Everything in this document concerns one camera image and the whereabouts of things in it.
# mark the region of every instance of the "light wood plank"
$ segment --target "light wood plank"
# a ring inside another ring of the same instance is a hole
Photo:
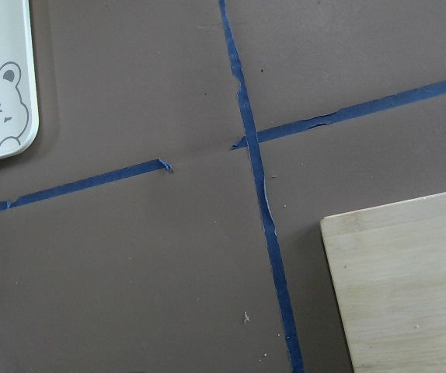
[[[356,373],[446,372],[446,193],[321,227]]]

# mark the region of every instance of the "white plastic tray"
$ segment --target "white plastic tray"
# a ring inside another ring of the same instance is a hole
[[[28,0],[0,0],[0,158],[28,148],[37,131]]]

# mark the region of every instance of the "blue tape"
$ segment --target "blue tape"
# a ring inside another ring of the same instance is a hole
[[[54,188],[41,190],[40,192],[27,194],[25,196],[19,197],[14,202],[11,202],[10,200],[2,201],[0,202],[0,211],[8,210],[9,208],[24,206],[25,204],[32,204],[39,200],[48,200],[49,198],[74,193],[79,190],[97,187],[98,185],[112,183],[113,181],[141,175],[142,173],[149,173],[158,169],[166,169],[167,171],[172,172],[172,166],[168,162],[162,159],[154,159],[149,162],[125,167],[124,169],[117,169],[115,171],[111,171],[110,173],[103,173],[101,175],[92,176],[87,179],[75,181],[73,183],[68,183],[56,186]]]
[[[410,91],[397,93],[392,96],[387,96],[382,99],[368,101],[367,103],[360,103],[358,105],[345,107],[336,111],[323,115],[321,117],[314,117],[311,119],[297,120],[292,123],[282,124],[281,126],[273,127],[264,131],[258,132],[259,142],[266,142],[297,134],[310,130],[314,127],[325,126],[327,124],[339,123],[345,120],[362,117],[368,114],[377,113],[387,109],[392,109],[397,106],[415,103],[424,99],[430,99],[435,96],[446,94],[446,80],[439,83],[425,85],[424,87],[412,89]],[[245,137],[241,138],[232,146],[232,149],[244,148],[247,146]]]
[[[246,133],[246,139],[249,149],[249,157],[253,168],[254,183],[260,204],[261,218],[263,219],[264,234],[267,241],[268,255],[271,262],[275,287],[277,289],[278,303],[280,306],[282,322],[284,324],[285,341],[287,343],[288,353],[291,359],[292,371],[294,373],[304,373],[304,363],[302,361],[301,350],[297,330],[295,327],[294,313],[292,312],[291,298],[287,289],[287,280],[285,278],[284,264],[280,254],[275,223],[271,215],[270,206],[267,199],[266,183],[264,177],[263,160],[261,159],[260,144],[257,138],[256,125],[254,124],[253,111],[251,109],[249,96],[247,94],[246,80],[242,72],[242,63],[235,40],[233,39],[232,29],[228,21],[225,0],[219,0],[221,17],[223,19],[223,28],[225,30],[225,39],[230,57],[230,65],[233,75],[240,83],[237,92],[239,101],[240,115]]]

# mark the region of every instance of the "bear ear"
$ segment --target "bear ear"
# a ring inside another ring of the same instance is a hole
[[[14,62],[7,62],[0,68],[0,79],[4,79],[13,85],[18,85],[21,79],[21,69]]]

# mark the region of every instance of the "bear face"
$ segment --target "bear face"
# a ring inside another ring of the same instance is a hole
[[[17,148],[19,138],[28,126],[28,108],[18,90],[21,69],[14,62],[0,68],[0,151],[2,148]]]

